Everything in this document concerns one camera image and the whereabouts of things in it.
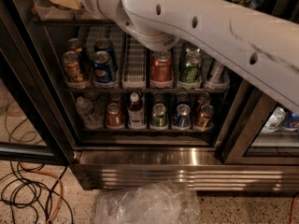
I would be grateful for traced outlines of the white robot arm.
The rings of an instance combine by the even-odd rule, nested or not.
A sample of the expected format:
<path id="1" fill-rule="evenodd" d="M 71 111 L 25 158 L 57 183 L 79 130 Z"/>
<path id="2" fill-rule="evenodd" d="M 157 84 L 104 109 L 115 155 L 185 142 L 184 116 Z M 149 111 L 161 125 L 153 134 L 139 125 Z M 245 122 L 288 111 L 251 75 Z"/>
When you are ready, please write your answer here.
<path id="1" fill-rule="evenodd" d="M 146 48 L 193 43 L 299 112 L 299 26 L 223 0 L 50 0 L 114 21 Z"/>

